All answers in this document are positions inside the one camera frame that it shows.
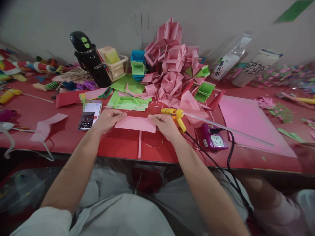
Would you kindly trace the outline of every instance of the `white sleeve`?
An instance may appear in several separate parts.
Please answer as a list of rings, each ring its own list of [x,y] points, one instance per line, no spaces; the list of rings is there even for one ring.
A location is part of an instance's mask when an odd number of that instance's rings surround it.
[[[10,236],[67,236],[71,220],[71,213],[67,210],[44,207],[35,211]]]

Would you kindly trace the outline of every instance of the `purple power strip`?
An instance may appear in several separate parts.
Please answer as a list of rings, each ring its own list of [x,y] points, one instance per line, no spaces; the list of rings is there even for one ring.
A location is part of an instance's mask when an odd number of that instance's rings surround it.
[[[217,128],[216,126],[210,124],[202,124],[201,126],[203,144],[206,147],[206,149],[213,152],[229,148],[220,133],[218,134],[211,133],[211,130],[216,128]]]

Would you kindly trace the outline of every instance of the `red table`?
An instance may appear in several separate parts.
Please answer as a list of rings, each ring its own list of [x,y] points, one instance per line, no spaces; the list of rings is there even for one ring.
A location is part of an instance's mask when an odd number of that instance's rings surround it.
[[[10,86],[15,89],[20,89],[24,93],[50,99],[50,96],[54,94],[54,91],[44,92],[34,89],[32,84],[36,82],[36,79],[30,79],[27,82],[14,82]],[[270,97],[273,97],[275,103],[281,102],[294,112],[293,123],[281,124],[280,120],[272,117],[270,120],[275,125],[275,127],[280,127],[288,132],[295,132],[302,139],[308,142],[314,142],[314,140],[309,135],[309,131],[312,130],[301,121],[302,118],[312,118],[314,112],[290,102],[285,102],[281,99],[275,98],[274,95],[279,89],[271,88],[268,90],[262,90],[248,86],[236,88],[233,85],[223,83],[219,84],[217,87],[224,88],[227,91],[226,95],[249,99],[256,98],[257,96],[267,96],[268,94]],[[109,98],[104,99],[103,105],[106,105],[108,101]],[[75,104],[62,108],[56,108],[55,103],[49,103],[26,95],[20,95],[15,96],[13,99],[7,102],[3,108],[17,111],[18,115],[12,119],[11,122],[20,126],[28,127],[30,130],[36,129],[38,121],[50,118],[57,113],[68,115],[68,118],[52,127],[49,139],[46,141],[46,144],[51,152],[71,154],[85,134],[85,132],[77,130],[81,115],[81,107],[76,106]],[[145,112],[130,111],[128,112],[128,115],[147,117],[148,114],[159,113],[160,109],[161,106],[156,104],[156,102],[153,102]],[[212,114],[215,122],[225,125],[222,113],[219,108],[217,108],[215,112],[212,112]],[[193,137],[195,137],[196,135],[194,128],[188,125],[188,121],[185,117],[183,118],[183,121],[187,126],[187,131]],[[199,125],[195,125],[199,141],[201,141],[201,134],[199,130],[200,125],[201,123]],[[33,142],[30,140],[30,137],[33,135],[32,133],[19,131],[10,131],[9,133],[16,142],[15,148],[45,151],[45,148],[41,142]],[[222,134],[230,147],[231,142],[228,141],[227,132],[224,131]],[[286,136],[284,139],[289,143],[290,146],[297,144],[295,140]],[[187,140],[193,145],[189,137],[187,137]],[[98,150],[98,156],[139,160],[138,143],[139,131],[113,128],[102,138]],[[171,143],[165,138],[163,138],[162,145],[161,143],[162,134],[159,131],[154,134],[142,132],[142,150],[140,160],[149,162],[178,163],[178,159]],[[3,134],[0,134],[0,147],[8,148],[9,146],[10,143],[8,139]],[[229,151],[230,150],[228,149],[220,151],[216,154],[209,154],[220,166],[227,167],[226,160]],[[205,154],[198,150],[196,152],[204,163],[206,163],[208,166],[214,166],[214,164]],[[240,169],[263,169],[315,174],[315,164],[310,163],[308,160],[306,161],[304,157],[286,157],[254,149],[243,148],[237,145],[235,145],[230,164],[232,168]]]

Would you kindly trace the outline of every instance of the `black cable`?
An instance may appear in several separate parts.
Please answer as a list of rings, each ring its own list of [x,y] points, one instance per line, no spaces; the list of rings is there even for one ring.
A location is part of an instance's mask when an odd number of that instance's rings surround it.
[[[219,133],[220,131],[222,131],[224,129],[214,129],[212,130],[211,132],[213,133]],[[199,143],[186,131],[185,132],[198,146],[199,148],[210,158],[210,160],[218,167],[218,169],[222,172],[222,174],[227,178],[227,180],[230,182],[230,184],[233,186],[233,188],[239,193],[239,195],[241,196],[243,202],[244,202],[244,205],[246,206],[247,208],[247,211],[248,213],[253,217],[253,210],[252,208],[250,207],[250,204],[249,202],[246,200],[246,198],[244,197],[242,191],[241,191],[241,188],[234,176],[234,174],[232,173],[232,170],[230,168],[230,160],[231,160],[231,157],[232,157],[232,154],[233,154],[233,150],[234,150],[234,144],[235,144],[235,140],[234,140],[234,136],[233,134],[230,132],[231,136],[232,136],[232,146],[231,146],[231,150],[230,150],[230,153],[229,153],[229,156],[227,158],[227,167],[229,169],[229,172],[231,173],[235,183],[236,183],[236,186],[235,184],[232,183],[232,181],[230,180],[230,178],[226,175],[226,173],[224,172],[224,170],[215,162],[215,160],[213,160],[209,154],[199,145]]]

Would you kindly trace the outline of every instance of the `white wall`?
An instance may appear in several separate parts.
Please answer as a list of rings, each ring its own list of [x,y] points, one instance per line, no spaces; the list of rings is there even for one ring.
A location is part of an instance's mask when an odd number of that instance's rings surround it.
[[[73,31],[83,31],[97,48],[110,45],[120,54],[143,49],[170,16],[183,27],[182,43],[199,46],[212,61],[228,44],[252,30],[249,61],[260,48],[283,53],[295,64],[315,55],[315,3],[294,22],[273,22],[295,0],[10,0],[2,13],[0,40],[33,57],[71,62]]]

